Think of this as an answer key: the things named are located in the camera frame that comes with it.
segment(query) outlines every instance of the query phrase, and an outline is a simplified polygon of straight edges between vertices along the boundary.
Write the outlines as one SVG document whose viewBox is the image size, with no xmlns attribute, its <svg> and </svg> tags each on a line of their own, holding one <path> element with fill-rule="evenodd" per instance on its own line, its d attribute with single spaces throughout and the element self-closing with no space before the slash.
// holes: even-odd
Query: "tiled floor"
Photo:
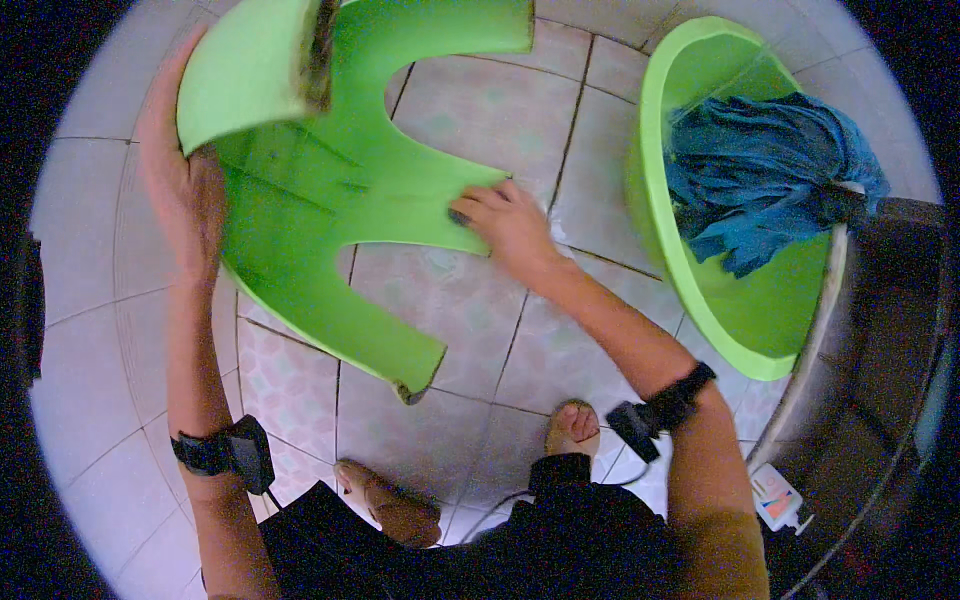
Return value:
<svg viewBox="0 0 960 600">
<path fill-rule="evenodd" d="M 721 374 L 749 451 L 785 381 L 751 382 L 716 355 L 656 277 L 624 208 L 623 159 L 649 57 L 547 21 L 535 35 L 530 56 L 446 57 L 402 69 L 388 88 L 394 122 L 430 146 L 513 171 L 550 209 L 565 252 Z M 363 244 L 341 273 L 449 348 L 432 391 L 406 407 L 386 383 L 311 348 L 241 293 L 243 409 L 271 434 L 281 502 L 329 480 L 334 457 L 349 457 L 439 502 L 443 542 L 456 543 L 501 497 L 524 489 L 560 401 L 584 398 L 602 415 L 636 400 L 576 323 L 484 258 Z M 629 489 L 665 514 L 669 439 L 660 445 L 664 459 Z M 593 478 L 626 480 L 641 468 L 605 427 Z"/>
<path fill-rule="evenodd" d="M 172 260 L 136 176 L 133 124 L 160 60 L 193 23 L 215 23 L 237 2 L 134 3 L 88 66 L 37 185 L 31 226 L 42 242 L 47 329 L 32 392 L 36 430 L 78 534 L 124 597 L 205 597 L 192 509 L 165 439 Z M 537 20 L 532 54 L 404 67 L 386 89 L 386 109 L 421 142 L 514 172 L 549 210 L 564 252 L 720 374 L 749 452 L 784 382 L 749 381 L 717 356 L 659 280 L 623 208 L 624 151 L 648 55 L 671 27 L 700 14 L 755 29 L 807 90 L 860 124 L 894 195 L 939 202 L 909 107 L 832 0 L 541 0 L 536 9 L 551 20 Z M 576 324 L 484 259 L 364 245 L 344 249 L 338 265 L 358 293 L 449 351 L 435 389 L 408 408 L 221 277 L 218 370 L 231 413 L 256 414 L 270 432 L 281 502 L 318 480 L 332 484 L 332 462 L 351 457 L 432 496 L 444 542 L 455 543 L 500 497 L 525 487 L 558 402 L 578 396 L 602 414 L 635 397 Z M 603 432 L 594 480 L 629 479 L 640 461 Z M 669 439 L 660 444 L 668 455 Z M 630 486 L 661 513 L 666 465 Z M 260 520 L 276 510 L 262 497 L 252 503 Z"/>
</svg>

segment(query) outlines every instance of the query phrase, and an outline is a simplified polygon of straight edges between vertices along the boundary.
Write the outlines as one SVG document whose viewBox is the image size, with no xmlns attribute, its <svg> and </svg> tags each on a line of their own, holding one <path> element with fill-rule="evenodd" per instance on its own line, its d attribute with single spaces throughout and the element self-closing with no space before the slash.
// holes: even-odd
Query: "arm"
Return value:
<svg viewBox="0 0 960 600">
<path fill-rule="evenodd" d="M 641 398 L 693 370 L 695 359 L 670 334 L 556 251 L 540 209 L 511 181 L 494 190 L 468 188 L 451 207 L 468 218 L 470 228 L 491 246 L 492 258 L 511 276 L 556 303 L 600 344 Z M 670 525 L 684 532 L 701 527 L 707 517 L 736 515 L 734 519 L 753 523 L 758 537 L 730 409 L 712 382 L 697 395 L 696 403 L 696 413 L 672 434 Z M 722 539 L 710 541 L 724 544 Z M 715 554 L 697 550 L 702 549 L 689 547 L 688 569 L 710 571 Z M 762 547 L 739 561 L 741 568 L 752 561 L 762 571 Z"/>
<path fill-rule="evenodd" d="M 224 224 L 224 176 L 216 155 L 180 151 L 175 111 L 180 78 L 204 34 L 194 30 L 161 67 L 138 123 L 144 180 L 177 258 L 169 291 L 167 419 L 170 436 L 206 437 L 233 423 L 213 348 L 210 308 Z M 200 477 L 180 466 L 193 506 L 207 593 L 278 598 L 266 548 L 239 477 Z"/>
</svg>

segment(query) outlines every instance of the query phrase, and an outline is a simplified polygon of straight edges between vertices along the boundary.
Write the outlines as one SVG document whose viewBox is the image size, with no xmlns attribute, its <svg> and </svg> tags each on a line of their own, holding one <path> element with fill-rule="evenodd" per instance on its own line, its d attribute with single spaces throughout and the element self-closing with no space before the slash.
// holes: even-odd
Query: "right hand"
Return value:
<svg viewBox="0 0 960 600">
<path fill-rule="evenodd" d="M 493 188 L 470 186 L 450 208 L 466 217 L 465 225 L 487 242 L 491 258 L 532 290 L 572 262 L 557 252 L 546 216 L 533 196 L 510 180 Z"/>
<path fill-rule="evenodd" d="M 177 135 L 180 79 L 205 32 L 206 26 L 195 27 L 160 67 L 137 130 L 147 195 L 180 269 L 175 281 L 202 284 L 212 292 L 227 215 L 224 171 L 211 146 L 184 157 Z"/>
</svg>

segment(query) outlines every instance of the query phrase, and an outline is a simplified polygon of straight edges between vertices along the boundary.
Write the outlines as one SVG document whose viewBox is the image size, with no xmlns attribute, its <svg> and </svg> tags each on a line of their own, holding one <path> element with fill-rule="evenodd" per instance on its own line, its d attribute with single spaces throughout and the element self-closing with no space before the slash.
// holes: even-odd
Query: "forearm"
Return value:
<svg viewBox="0 0 960 600">
<path fill-rule="evenodd" d="M 686 377 L 696 360 L 669 333 L 584 273 L 572 260 L 535 282 L 534 291 L 570 315 L 611 357 L 641 398 Z M 672 432 L 668 511 L 683 526 L 709 512 L 753 512 L 733 417 L 716 385 Z"/>
<path fill-rule="evenodd" d="M 171 437 L 205 438 L 233 423 L 217 367 L 210 305 L 215 278 L 170 288 L 167 409 Z M 278 597 L 266 548 L 241 479 L 194 475 L 180 465 L 211 596 Z"/>
</svg>

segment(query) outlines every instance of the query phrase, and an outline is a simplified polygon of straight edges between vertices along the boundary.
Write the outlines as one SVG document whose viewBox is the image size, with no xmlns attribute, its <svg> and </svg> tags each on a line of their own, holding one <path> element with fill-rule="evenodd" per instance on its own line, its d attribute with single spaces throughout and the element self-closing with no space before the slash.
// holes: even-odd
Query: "green plastic stool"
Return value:
<svg viewBox="0 0 960 600">
<path fill-rule="evenodd" d="M 708 96 L 766 100 L 800 90 L 763 39 L 715 16 L 687 21 L 650 58 L 628 158 L 627 200 L 634 224 L 677 290 L 687 314 L 731 365 L 753 379 L 790 373 L 820 295 L 829 234 L 795 243 L 736 279 L 723 255 L 698 263 L 677 231 L 663 167 L 667 116 Z"/>
<path fill-rule="evenodd" d="M 332 103 L 311 113 L 300 68 L 319 0 L 245 0 L 187 64 L 178 129 L 185 153 L 214 142 L 227 175 L 223 262 L 238 286 L 310 343 L 390 382 L 416 403 L 445 345 L 355 294 L 337 252 L 401 242 L 485 254 L 447 206 L 507 174 L 401 133 L 384 108 L 397 70 L 427 57 L 529 52 L 523 0 L 346 3 L 337 17 Z"/>
</svg>

